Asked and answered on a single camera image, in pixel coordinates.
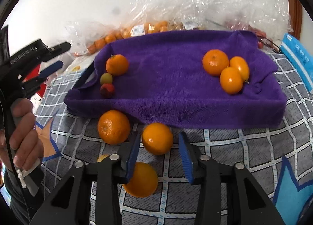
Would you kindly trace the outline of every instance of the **gray fabric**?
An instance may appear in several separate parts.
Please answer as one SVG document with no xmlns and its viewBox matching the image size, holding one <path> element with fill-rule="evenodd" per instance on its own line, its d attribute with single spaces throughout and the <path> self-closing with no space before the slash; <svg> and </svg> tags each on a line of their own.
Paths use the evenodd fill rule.
<svg viewBox="0 0 313 225">
<path fill-rule="evenodd" d="M 185 130 L 190 140 L 216 161 L 228 165 L 244 163 L 269 198 L 273 198 L 284 155 L 290 161 L 297 180 L 303 183 L 313 179 L 313 97 L 283 55 L 269 56 L 279 67 L 275 76 L 288 98 L 281 125 L 276 129 L 243 130 L 173 128 L 174 145 L 171 152 L 164 156 L 153 156 L 141 145 L 137 160 L 149 163 L 155 168 L 159 177 L 159 187 L 152 196 L 137 199 L 119 186 L 123 225 L 194 223 L 199 187 L 187 184 L 184 178 L 178 153 L 177 136 L 181 130 Z M 97 132 L 97 120 L 79 118 L 66 110 L 63 99 L 79 76 L 80 72 L 76 72 L 54 80 L 36 113 L 37 121 L 42 125 L 56 114 L 52 125 L 52 137 L 62 152 L 62 157 L 49 160 L 42 165 L 45 171 L 43 182 L 45 196 L 75 161 L 93 163 L 99 155 L 113 154 L 118 149 L 118 146 L 106 145 L 101 141 Z M 142 131 L 144 125 L 134 124 L 132 127 L 133 130 Z M 222 189 L 221 223 L 226 224 L 227 203 L 224 185 Z M 95 221 L 95 193 L 96 183 L 91 194 L 91 224 Z"/>
</svg>

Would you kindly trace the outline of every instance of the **person's arm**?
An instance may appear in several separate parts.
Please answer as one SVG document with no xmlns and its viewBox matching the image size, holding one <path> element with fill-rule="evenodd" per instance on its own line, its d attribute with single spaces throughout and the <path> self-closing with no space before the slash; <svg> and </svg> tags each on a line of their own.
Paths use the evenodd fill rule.
<svg viewBox="0 0 313 225">
<path fill-rule="evenodd" d="M 13 116 L 23 117 L 10 138 L 10 147 L 14 150 L 17 149 L 13 159 L 14 164 L 23 170 L 31 169 L 35 161 L 43 157 L 43 144 L 38 139 L 36 130 L 33 129 L 35 116 L 31 111 L 32 103 L 27 99 L 20 101 L 12 111 Z M 33 197 L 27 189 L 23 189 L 24 199 L 19 183 L 11 171 L 12 168 L 10 166 L 3 132 L 0 132 L 0 159 L 7 167 L 4 175 L 4 183 L 11 195 L 10 208 L 22 224 L 29 224 L 25 201 L 29 207 L 28 211 L 31 219 L 43 202 L 43 193 L 39 190 L 36 196 Z M 36 174 L 34 181 L 39 186 L 43 179 L 43 172 L 40 167 L 37 167 L 31 174 Z"/>
</svg>

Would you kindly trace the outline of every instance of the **dark jacket sleeve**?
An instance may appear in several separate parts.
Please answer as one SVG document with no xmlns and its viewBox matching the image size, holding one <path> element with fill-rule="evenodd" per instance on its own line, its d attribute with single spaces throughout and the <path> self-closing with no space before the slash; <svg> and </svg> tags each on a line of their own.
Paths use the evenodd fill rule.
<svg viewBox="0 0 313 225">
<path fill-rule="evenodd" d="M 41 175 L 35 182 L 37 185 L 40 185 L 43 179 L 43 172 L 41 171 L 40 167 L 37 167 L 34 170 L 34 172 L 36 174 Z M 27 214 L 27 209 L 26 209 L 23 194 L 20 190 L 18 181 L 16 180 L 14 174 L 9 170 L 6 170 L 4 174 L 4 183 L 5 183 L 5 187 L 8 193 L 11 195 L 11 205 L 10 205 L 11 210 L 15 214 L 16 218 L 22 224 L 25 224 L 25 225 L 29 224 L 28 214 Z M 29 193 L 28 189 L 23 189 L 23 191 L 25 195 L 25 200 L 29 208 L 29 216 L 30 216 L 30 219 L 32 219 L 34 214 L 37 212 L 38 208 L 43 203 L 43 192 L 41 191 L 41 187 L 40 187 L 36 196 L 33 197 Z"/>
</svg>

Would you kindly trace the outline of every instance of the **purple towel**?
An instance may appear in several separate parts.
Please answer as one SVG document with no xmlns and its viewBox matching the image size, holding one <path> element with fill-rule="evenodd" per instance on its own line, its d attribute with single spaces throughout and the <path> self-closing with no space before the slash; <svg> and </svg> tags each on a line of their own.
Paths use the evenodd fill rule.
<svg viewBox="0 0 313 225">
<path fill-rule="evenodd" d="M 202 58 L 211 49 L 248 62 L 250 83 L 240 94 L 226 94 L 219 78 L 204 71 Z M 100 76 L 112 54 L 124 55 L 130 64 L 113 80 L 113 99 L 103 99 Z M 64 100 L 78 116 L 97 118 L 116 109 L 143 123 L 234 129 L 277 126 L 286 107 L 272 74 L 277 65 L 257 49 L 251 32 L 173 31 L 119 40 L 101 50 L 94 66 L 96 77 L 70 90 Z"/>
</svg>

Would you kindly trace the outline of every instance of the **green fruit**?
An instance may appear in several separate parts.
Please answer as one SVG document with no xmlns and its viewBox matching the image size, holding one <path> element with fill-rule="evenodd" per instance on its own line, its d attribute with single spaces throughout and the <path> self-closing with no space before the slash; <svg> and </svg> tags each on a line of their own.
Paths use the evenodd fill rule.
<svg viewBox="0 0 313 225">
<path fill-rule="evenodd" d="M 112 84 L 113 82 L 113 77 L 110 73 L 104 73 L 102 74 L 101 78 L 100 78 L 100 84 Z"/>
</svg>

